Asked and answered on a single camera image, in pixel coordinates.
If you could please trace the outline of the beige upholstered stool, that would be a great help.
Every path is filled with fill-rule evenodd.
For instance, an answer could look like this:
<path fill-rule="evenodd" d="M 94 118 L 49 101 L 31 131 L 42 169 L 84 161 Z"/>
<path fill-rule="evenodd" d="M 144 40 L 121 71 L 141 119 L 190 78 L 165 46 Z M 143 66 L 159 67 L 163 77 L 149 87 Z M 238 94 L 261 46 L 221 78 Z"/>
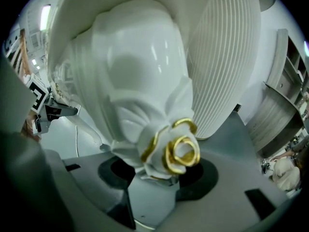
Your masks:
<path fill-rule="evenodd" d="M 172 182 L 199 163 L 183 38 L 161 0 L 60 0 L 48 40 L 56 100 L 81 105 L 140 178 Z"/>

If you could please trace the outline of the white ceiling tube light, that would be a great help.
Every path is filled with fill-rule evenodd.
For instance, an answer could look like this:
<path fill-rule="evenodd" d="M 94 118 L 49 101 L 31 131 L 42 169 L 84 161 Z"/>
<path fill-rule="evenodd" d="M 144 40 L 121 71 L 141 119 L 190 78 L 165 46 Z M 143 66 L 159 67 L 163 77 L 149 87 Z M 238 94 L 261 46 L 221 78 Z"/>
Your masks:
<path fill-rule="evenodd" d="M 47 28 L 50 10 L 51 4 L 45 5 L 42 8 L 40 17 L 40 31 L 46 30 Z"/>

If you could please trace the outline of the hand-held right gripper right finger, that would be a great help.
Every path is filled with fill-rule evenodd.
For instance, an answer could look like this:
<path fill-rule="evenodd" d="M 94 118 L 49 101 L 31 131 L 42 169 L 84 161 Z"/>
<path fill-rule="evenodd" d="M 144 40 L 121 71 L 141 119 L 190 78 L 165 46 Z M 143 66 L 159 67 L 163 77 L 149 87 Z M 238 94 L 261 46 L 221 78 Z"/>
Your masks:
<path fill-rule="evenodd" d="M 134 218 L 151 232 L 275 232 L 290 205 L 260 172 L 255 149 L 238 113 L 199 142 L 204 176 L 212 189 L 193 201 L 176 201 L 177 187 L 134 182 Z"/>

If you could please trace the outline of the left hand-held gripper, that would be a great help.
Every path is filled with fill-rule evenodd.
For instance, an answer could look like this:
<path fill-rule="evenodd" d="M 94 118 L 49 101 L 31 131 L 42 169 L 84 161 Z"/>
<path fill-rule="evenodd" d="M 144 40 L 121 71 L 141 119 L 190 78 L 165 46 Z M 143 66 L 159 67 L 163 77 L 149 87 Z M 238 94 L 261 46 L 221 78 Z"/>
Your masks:
<path fill-rule="evenodd" d="M 50 99 L 50 91 L 44 82 L 34 74 L 25 76 L 25 85 L 36 96 L 27 117 L 27 125 L 30 126 L 33 136 L 40 136 L 48 132 L 51 123 L 48 120 L 45 107 Z M 74 116 L 78 112 L 77 108 L 57 103 L 54 100 L 51 101 L 49 107 L 49 114 L 57 117 Z"/>

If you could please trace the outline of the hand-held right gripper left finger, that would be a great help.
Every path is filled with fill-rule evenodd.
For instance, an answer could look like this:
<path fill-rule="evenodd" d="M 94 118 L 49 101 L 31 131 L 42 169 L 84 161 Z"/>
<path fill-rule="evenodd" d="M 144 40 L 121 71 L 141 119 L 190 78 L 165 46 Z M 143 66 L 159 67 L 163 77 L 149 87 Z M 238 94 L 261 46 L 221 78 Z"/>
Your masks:
<path fill-rule="evenodd" d="M 111 153 L 62 160 L 42 153 L 45 209 L 71 230 L 135 230 L 128 186 L 134 171 Z"/>

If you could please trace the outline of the white curved table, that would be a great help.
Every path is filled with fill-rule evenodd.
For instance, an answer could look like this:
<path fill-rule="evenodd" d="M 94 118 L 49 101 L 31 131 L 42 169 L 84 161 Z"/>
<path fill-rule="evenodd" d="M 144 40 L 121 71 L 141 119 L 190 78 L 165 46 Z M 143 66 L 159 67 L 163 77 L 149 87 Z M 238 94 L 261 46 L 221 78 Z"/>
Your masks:
<path fill-rule="evenodd" d="M 261 31 L 259 0 L 208 0 L 189 39 L 196 138 L 210 138 L 238 104 L 252 75 Z"/>

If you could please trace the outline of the grey shelf cabinet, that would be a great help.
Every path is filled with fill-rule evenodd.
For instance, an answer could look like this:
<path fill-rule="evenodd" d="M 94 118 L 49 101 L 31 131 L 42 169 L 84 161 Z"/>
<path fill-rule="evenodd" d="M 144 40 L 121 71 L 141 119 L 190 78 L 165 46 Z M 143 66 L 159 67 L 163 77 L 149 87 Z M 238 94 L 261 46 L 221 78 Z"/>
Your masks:
<path fill-rule="evenodd" d="M 277 30 L 266 96 L 246 128 L 258 155 L 268 158 L 304 127 L 300 103 L 309 92 L 309 58 L 303 58 L 287 29 Z"/>

